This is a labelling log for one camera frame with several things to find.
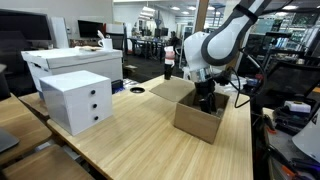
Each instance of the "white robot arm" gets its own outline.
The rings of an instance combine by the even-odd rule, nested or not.
[[[245,33],[270,1],[241,0],[217,30],[210,34],[197,32],[185,40],[185,55],[192,81],[206,81],[211,77],[210,65],[226,65],[237,56]]]

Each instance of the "white storage box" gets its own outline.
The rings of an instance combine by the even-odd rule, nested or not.
[[[22,51],[38,91],[42,91],[39,78],[87,70],[116,81],[123,79],[122,52],[83,51],[76,48],[40,51]]]
[[[109,78],[77,71],[40,78],[50,118],[76,135],[112,115]]]

